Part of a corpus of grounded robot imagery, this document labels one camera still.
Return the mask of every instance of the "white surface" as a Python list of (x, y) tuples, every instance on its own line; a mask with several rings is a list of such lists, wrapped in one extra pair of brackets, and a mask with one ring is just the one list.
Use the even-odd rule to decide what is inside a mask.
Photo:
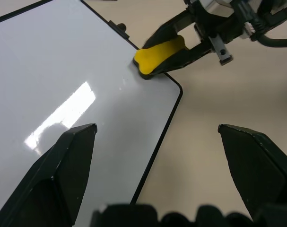
[(97, 123), (76, 226), (103, 203), (130, 202), (178, 86), (145, 81), (135, 49), (78, 0), (53, 0), (0, 23), (0, 209), (69, 127)]

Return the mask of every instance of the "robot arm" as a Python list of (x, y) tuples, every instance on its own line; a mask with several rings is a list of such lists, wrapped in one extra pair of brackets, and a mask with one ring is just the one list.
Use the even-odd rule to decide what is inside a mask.
[[(187, 9), (164, 23), (134, 57), (144, 79), (180, 69), (215, 52), (220, 64), (233, 60), (225, 44), (246, 35), (268, 47), (287, 47), (287, 39), (265, 34), (287, 20), (287, 0), (184, 0)], [(178, 32), (194, 24), (201, 43), (186, 48)]]

